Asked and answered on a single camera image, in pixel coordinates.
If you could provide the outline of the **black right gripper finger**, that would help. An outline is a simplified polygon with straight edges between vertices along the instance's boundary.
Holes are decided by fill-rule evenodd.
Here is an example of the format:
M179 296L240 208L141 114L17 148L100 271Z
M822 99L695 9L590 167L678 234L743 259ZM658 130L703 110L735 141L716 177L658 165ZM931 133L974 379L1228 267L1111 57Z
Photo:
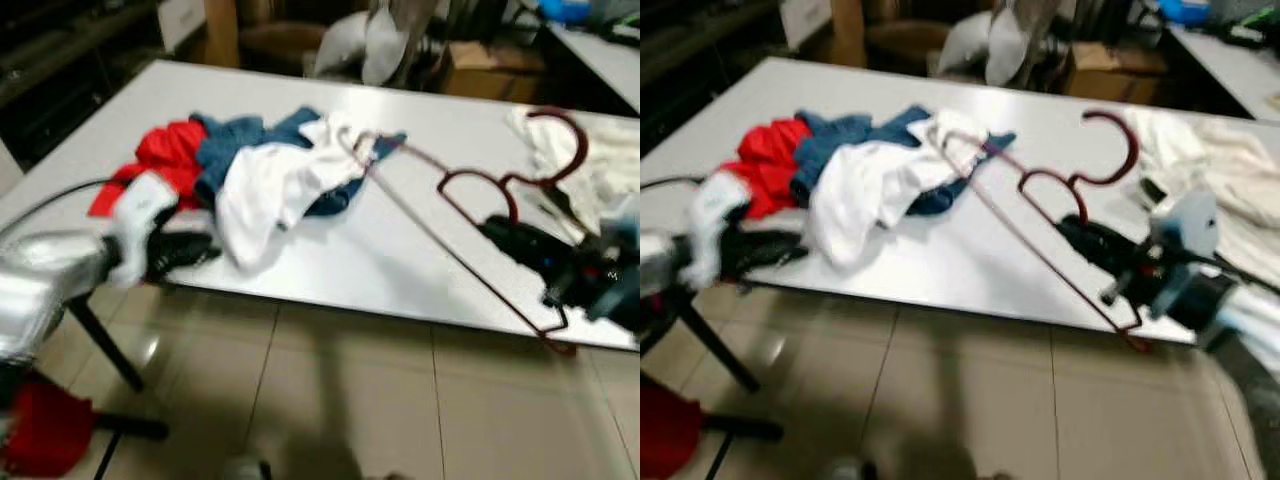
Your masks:
M1115 232L1069 230L1064 234L1068 243L1087 262L1120 276L1140 266L1137 257L1137 243Z
M573 260L573 247L559 238L504 215L492 215L480 232L500 252L525 268L566 268Z
M535 271L547 284L559 280L568 265L568 246L549 236L485 233L485 237L517 264Z
M1101 223L1079 215L1060 219L1060 234L1088 261L1143 261L1146 252L1139 243Z

